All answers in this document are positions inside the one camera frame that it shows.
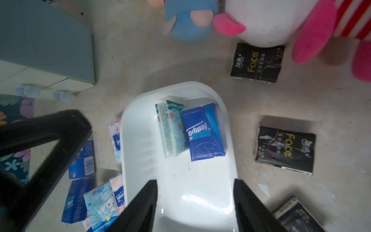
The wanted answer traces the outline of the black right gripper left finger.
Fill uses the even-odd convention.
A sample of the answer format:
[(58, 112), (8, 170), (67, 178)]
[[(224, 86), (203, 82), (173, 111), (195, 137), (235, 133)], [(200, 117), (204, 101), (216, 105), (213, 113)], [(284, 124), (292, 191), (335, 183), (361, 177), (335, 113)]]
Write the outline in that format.
[(158, 187), (148, 181), (107, 232), (151, 232), (156, 213)]

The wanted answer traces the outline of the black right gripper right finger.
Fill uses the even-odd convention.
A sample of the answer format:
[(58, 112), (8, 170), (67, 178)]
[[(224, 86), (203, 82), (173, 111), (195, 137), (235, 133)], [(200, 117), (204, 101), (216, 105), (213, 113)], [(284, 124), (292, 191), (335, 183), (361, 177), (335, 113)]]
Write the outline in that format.
[(240, 232), (286, 232), (243, 180), (234, 180), (233, 197)]

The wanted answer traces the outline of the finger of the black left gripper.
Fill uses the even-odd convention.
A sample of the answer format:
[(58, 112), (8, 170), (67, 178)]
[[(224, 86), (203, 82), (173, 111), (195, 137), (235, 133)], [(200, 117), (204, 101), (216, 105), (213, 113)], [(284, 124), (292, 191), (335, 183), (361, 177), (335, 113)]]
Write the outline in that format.
[(23, 232), (92, 135), (78, 110), (64, 110), (1, 127), (1, 157), (31, 151), (27, 184), (1, 168), (1, 231)]

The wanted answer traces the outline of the white plastic storage box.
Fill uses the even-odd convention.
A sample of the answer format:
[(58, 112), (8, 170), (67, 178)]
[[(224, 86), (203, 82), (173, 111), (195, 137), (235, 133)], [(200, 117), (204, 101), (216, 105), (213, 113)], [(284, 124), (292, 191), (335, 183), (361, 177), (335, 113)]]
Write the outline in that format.
[[(155, 105), (163, 100), (186, 109), (216, 104), (225, 156), (192, 161), (190, 152), (166, 158)], [(220, 96), (200, 82), (183, 82), (141, 94), (125, 108), (120, 123), (125, 202), (157, 181), (155, 232), (236, 232), (234, 180), (238, 177), (227, 109)]]

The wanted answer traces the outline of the blue cartoon tissue pack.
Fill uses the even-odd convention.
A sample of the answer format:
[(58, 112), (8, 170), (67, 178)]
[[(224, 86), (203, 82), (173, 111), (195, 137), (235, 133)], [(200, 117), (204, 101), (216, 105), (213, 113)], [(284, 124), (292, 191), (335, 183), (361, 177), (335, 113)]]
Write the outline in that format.
[(68, 169), (69, 179), (82, 179), (95, 175), (95, 152), (93, 140), (87, 140)]

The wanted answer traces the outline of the dark blue Tempo tissue pack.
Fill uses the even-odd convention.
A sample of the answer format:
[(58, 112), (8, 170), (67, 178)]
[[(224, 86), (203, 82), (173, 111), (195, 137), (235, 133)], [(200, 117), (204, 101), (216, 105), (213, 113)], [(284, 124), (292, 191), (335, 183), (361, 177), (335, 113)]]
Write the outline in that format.
[(185, 110), (183, 119), (192, 161), (225, 156), (214, 103)]

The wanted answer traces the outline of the pink floral Tempo tissue pack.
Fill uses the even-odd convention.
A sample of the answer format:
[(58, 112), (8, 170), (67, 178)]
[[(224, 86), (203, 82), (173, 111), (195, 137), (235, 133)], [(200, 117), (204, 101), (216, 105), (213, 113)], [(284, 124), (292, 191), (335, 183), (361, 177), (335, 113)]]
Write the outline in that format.
[(113, 146), (113, 152), (118, 163), (121, 162), (121, 145), (120, 145), (120, 122), (121, 118), (117, 119), (109, 125), (110, 141)]

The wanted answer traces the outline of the teal cartoon tissue pack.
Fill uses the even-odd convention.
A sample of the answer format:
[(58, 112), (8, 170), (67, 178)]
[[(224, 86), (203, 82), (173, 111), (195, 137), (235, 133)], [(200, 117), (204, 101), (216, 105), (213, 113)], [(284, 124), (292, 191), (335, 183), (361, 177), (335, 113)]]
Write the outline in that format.
[(188, 149), (183, 109), (184, 105), (170, 100), (156, 104), (157, 121), (166, 158), (176, 157)]

